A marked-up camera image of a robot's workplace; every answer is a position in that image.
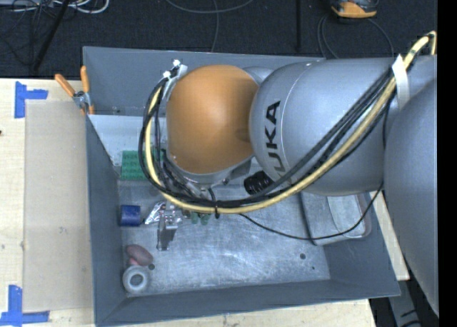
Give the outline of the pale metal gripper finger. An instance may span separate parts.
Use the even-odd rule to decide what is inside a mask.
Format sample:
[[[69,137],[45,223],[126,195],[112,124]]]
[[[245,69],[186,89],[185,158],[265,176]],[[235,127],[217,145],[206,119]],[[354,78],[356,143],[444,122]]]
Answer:
[[[169,249],[181,222],[182,218],[175,211],[163,211],[160,213],[156,245],[159,251],[167,251]]]
[[[151,225],[152,223],[156,223],[160,221],[161,214],[166,208],[165,202],[158,202],[156,203],[147,217],[144,219],[144,225]]]

